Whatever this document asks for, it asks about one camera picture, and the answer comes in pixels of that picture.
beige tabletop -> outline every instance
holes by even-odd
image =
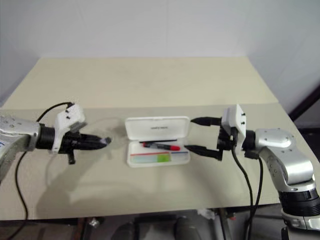
[[[126,87],[119,83],[125,79],[130,79]],[[19,182],[30,219],[247,206],[248,188],[230,152],[222,161],[192,154],[186,165],[130,168],[126,163],[126,118],[220,117],[235,103],[246,112],[248,129],[283,128],[293,133],[320,184],[316,157],[245,57],[41,59],[0,113],[34,120],[45,108],[66,100],[84,106],[88,126],[83,133],[112,136],[114,141],[104,149],[76,151],[75,165],[68,165],[65,155],[52,156],[47,150],[27,154]],[[43,123],[52,125],[58,112],[50,112]],[[215,149],[218,131],[191,124],[188,141]],[[243,154],[239,160],[256,196],[259,164]],[[0,186],[1,220],[24,217],[14,185],[16,163]],[[277,202],[277,191],[264,171],[260,204]]]

red marker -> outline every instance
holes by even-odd
[[[179,151],[179,146],[174,145],[167,145],[167,144],[160,144],[155,142],[143,142],[142,145],[145,148],[151,148],[151,149],[164,149],[164,150],[171,150],[171,151]]]

white wall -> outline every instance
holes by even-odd
[[[39,57],[249,56],[287,112],[320,84],[319,0],[0,1],[0,102]]]

black cable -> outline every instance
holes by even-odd
[[[246,184],[247,184],[248,189],[249,189],[249,194],[250,194],[250,216],[251,216],[252,213],[253,213],[253,208],[254,208],[254,200],[253,200],[253,193],[252,193],[252,188],[251,188],[251,184],[250,184],[250,181],[249,181],[249,177],[248,177],[248,174],[247,174],[246,170],[242,167],[241,163],[238,160],[238,157],[236,155],[236,145],[234,145],[232,147],[231,153],[232,153],[232,156],[233,156],[233,159],[234,159],[235,163],[237,164],[237,166],[239,167],[239,169],[243,173],[243,176],[245,178]]]
[[[263,183],[263,179],[264,179],[264,165],[262,163],[261,158],[258,158],[259,161],[259,165],[260,165],[260,179],[259,179],[259,187],[258,187],[258,193],[256,196],[256,201],[255,201],[255,205],[253,207],[253,210],[251,212],[250,218],[248,219],[248,240],[251,237],[251,231],[252,231],[252,221],[255,217],[258,205],[259,205],[259,201],[260,201],[260,197],[261,197],[261,191],[262,191],[262,183]]]
[[[36,120],[37,122],[40,122],[40,120],[52,109],[56,108],[56,107],[59,107],[59,106],[62,106],[62,105],[67,105],[67,107],[71,107],[73,105],[72,102],[61,102],[59,104],[56,104],[56,105],[53,105],[52,107],[49,107],[47,110],[45,110],[41,115],[40,117],[38,117],[38,119]],[[20,227],[14,231],[13,234],[11,234],[9,237],[8,237],[8,240],[11,240],[13,239],[26,225],[27,223],[27,220],[28,220],[28,216],[29,216],[29,211],[28,211],[28,208],[27,208],[27,204],[26,204],[26,201],[22,195],[22,192],[20,190],[20,186],[19,186],[19,183],[18,183],[18,170],[19,170],[19,166],[20,166],[20,163],[22,161],[22,159],[25,157],[25,155],[27,154],[27,151],[25,151],[21,157],[19,158],[18,160],[18,163],[16,164],[15,166],[15,170],[14,170],[14,183],[15,183],[15,187],[16,187],[16,190],[18,192],[18,195],[19,195],[19,198],[21,200],[21,203],[23,205],[23,209],[24,209],[24,220],[22,222],[22,224],[20,225]]]

robotic arm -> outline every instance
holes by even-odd
[[[112,139],[82,134],[86,125],[83,109],[73,104],[60,112],[54,127],[36,121],[11,116],[0,116],[0,183],[5,178],[17,152],[47,149],[56,154],[67,154],[69,164],[75,164],[74,150],[97,150]]]
[[[260,155],[270,172],[282,205],[282,218],[294,229],[320,231],[320,198],[311,161],[296,146],[292,134],[278,129],[246,130],[246,114],[239,105],[229,107],[222,118],[199,117],[191,122],[220,126],[217,149],[187,145],[191,152],[222,160],[223,150]]]

